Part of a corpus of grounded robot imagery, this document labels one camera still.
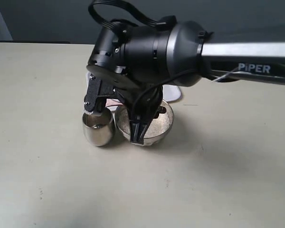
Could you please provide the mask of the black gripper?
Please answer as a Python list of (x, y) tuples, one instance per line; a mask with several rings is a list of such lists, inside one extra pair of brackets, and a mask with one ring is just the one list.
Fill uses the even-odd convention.
[(84, 113), (100, 116), (107, 99), (118, 99), (129, 112), (130, 142), (143, 144), (143, 123), (166, 112), (160, 85), (166, 79), (166, 32), (121, 25), (125, 39), (103, 28), (88, 60)]

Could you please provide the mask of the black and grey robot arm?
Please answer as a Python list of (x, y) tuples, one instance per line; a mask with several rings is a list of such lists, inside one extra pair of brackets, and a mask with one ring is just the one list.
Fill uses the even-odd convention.
[(215, 35), (193, 21), (161, 21), (154, 27), (113, 20), (117, 35), (102, 28), (87, 70), (84, 109), (99, 114), (107, 99), (128, 112), (130, 142), (143, 144), (162, 107), (163, 85), (189, 87), (206, 78), (285, 85), (285, 30)]

